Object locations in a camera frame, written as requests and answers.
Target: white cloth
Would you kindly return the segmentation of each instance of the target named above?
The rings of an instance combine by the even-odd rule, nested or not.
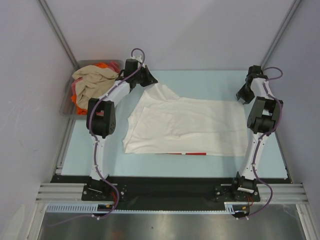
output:
[[[244,107],[236,101],[179,97],[166,85],[148,86],[128,118],[125,153],[246,154]]]

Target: gray bin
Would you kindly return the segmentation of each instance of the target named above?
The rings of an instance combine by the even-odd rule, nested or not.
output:
[[[80,68],[83,68],[85,66],[88,65],[94,65],[97,63],[106,63],[108,64],[111,61],[115,61],[119,64],[119,68],[122,69],[123,68],[123,62],[120,60],[112,60],[112,59],[108,59],[108,60],[82,60],[82,61],[78,61],[78,64],[80,66]],[[71,119],[86,119],[87,115],[77,115],[76,113],[76,105],[71,101],[71,97],[72,97],[72,89],[71,89],[71,84],[74,82],[74,79],[72,78],[72,76],[70,76],[69,80],[67,81],[66,85],[65,85],[65,89],[64,89],[64,97],[60,106],[60,114],[62,116],[65,117],[69,117]]]

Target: light blue table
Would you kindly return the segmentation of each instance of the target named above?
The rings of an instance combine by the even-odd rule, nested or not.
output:
[[[236,101],[247,71],[152,71],[152,74],[181,97]],[[139,177],[235,177],[244,157],[172,154],[125,154],[123,139],[128,117],[138,103],[143,88],[137,86],[116,107],[116,129],[105,154],[110,175]],[[252,103],[244,106],[248,117]],[[85,120],[77,120],[66,153],[62,175],[89,175],[93,142]],[[272,134],[263,150],[259,175],[287,178],[281,152]]]

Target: white wall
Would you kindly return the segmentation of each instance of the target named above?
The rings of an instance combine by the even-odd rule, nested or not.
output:
[[[293,0],[47,0],[77,60],[142,48],[153,70],[260,64]]]
[[[320,224],[320,1],[303,1],[269,66],[283,78],[271,83],[283,100],[279,136],[296,183],[303,183]]]
[[[35,0],[0,3],[0,235],[20,204],[22,232],[52,170],[72,66]]]

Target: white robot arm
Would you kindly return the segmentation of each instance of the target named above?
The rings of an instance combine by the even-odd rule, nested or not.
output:
[[[88,129],[90,129],[89,125],[92,111],[95,109],[91,119],[91,130],[95,135],[92,136],[93,159],[95,159],[90,174],[92,180],[100,181],[102,177],[107,178],[109,176],[109,169],[104,160],[104,148],[110,141],[111,134],[116,128],[115,108],[117,104],[122,98],[129,94],[137,84],[146,87],[158,82],[151,75],[148,67],[141,62],[140,57],[127,59],[125,62],[125,69],[123,70],[123,76],[121,76],[122,73],[120,73],[120,77],[118,77],[114,85],[104,95],[89,100],[86,119],[86,127]]]
[[[277,104],[267,79],[268,77],[263,75],[260,66],[251,66],[245,79],[245,84],[236,94],[238,101],[243,104],[250,103],[254,98],[255,102],[247,120],[247,127],[251,129],[248,147],[244,162],[237,173],[236,183],[233,182],[233,191],[250,194],[256,191],[257,180],[254,169],[258,174],[259,162],[265,143],[280,120],[283,102],[279,101],[281,107]]]

